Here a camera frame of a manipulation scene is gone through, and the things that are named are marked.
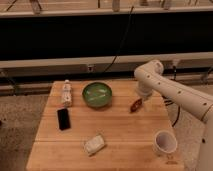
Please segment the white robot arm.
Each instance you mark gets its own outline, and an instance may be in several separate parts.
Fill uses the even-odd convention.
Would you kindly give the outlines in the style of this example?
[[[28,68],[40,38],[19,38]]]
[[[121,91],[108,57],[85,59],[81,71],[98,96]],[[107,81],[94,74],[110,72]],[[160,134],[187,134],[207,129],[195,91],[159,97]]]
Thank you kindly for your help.
[[[152,60],[137,67],[138,94],[147,100],[153,91],[169,98],[205,124],[195,171],[213,171],[213,95],[162,76],[163,64]]]

